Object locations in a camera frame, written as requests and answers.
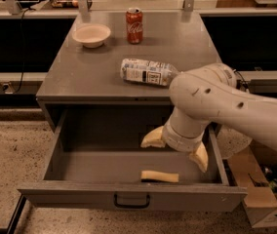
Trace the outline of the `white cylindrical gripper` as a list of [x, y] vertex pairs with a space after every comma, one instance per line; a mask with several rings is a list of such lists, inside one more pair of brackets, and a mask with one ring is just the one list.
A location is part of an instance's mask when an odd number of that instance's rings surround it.
[[209, 157], [206, 147], [202, 142], [204, 130], [201, 124], [186, 123], [181, 129], [175, 129], [168, 121], [164, 128], [158, 127], [149, 132], [142, 140], [142, 148], [164, 148], [166, 143], [176, 151], [192, 152], [189, 159], [196, 163], [202, 173], [208, 169]]

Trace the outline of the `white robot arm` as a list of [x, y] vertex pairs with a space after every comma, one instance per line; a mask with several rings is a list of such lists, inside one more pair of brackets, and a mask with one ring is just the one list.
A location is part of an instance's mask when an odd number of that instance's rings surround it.
[[277, 98], [246, 93], [236, 85], [234, 71], [222, 63], [180, 73], [169, 87], [173, 113], [165, 125], [144, 137], [141, 146], [185, 152], [205, 172], [208, 153], [202, 138], [214, 122], [277, 151]]

